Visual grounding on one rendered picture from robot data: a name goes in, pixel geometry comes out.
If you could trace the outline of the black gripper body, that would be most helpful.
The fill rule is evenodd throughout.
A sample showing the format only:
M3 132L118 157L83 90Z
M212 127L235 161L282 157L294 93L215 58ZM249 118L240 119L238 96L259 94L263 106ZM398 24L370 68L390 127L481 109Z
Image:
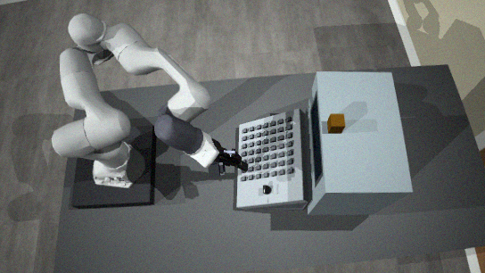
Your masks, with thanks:
M211 138L211 139L212 139L212 142L213 142L214 146L216 146L216 148L217 148L217 149L218 149L218 151L219 151L219 154L220 154L219 156L222 156L222 157L224 157L224 158L227 158L227 153L225 153L225 152L224 152L224 150L227 150L227 149L226 149L226 148L222 148L221 144L220 144L220 143L219 143L217 140L215 140L215 139L213 139L213 138ZM218 158L219 156L217 156L217 158ZM217 159L217 158L216 158L216 159ZM216 160L216 159L215 159L215 160Z

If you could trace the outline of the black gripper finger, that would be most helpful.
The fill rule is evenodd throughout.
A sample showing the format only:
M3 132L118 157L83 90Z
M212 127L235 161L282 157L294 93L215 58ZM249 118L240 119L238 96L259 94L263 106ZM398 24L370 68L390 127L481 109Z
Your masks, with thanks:
M223 161L223 160L219 160L218 162L223 162L223 165L226 165L226 166L235 166L233 163L229 162L229 161Z
M224 158L222 156L219 156L218 158L223 161L229 161L235 165L236 168L240 168L243 170L248 170L248 163L242 161L242 157L235 151L235 149L232 149L230 151L224 150L225 153L227 153L227 158ZM234 157L235 154L235 157Z

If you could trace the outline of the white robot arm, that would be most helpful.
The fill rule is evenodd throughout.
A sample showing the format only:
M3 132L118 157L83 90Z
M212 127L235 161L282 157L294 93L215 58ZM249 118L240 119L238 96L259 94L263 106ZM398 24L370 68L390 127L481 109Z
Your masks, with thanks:
M90 13L79 13L69 23L70 36L78 46L60 55L62 90L66 103L86 110L86 117L56 129L52 136L53 149L62 157L94 160L93 176L97 185L130 188L143 174L144 157L122 141L130 134L130 120L124 112L104 101L94 73L94 65L115 55L131 74L139 76L165 70L176 81L180 92L158 110L154 125L156 137L208 168L210 178L225 175L225 165L218 162L219 151L211 136L190 124L209 109L208 90L164 50L150 48L128 23L106 25Z

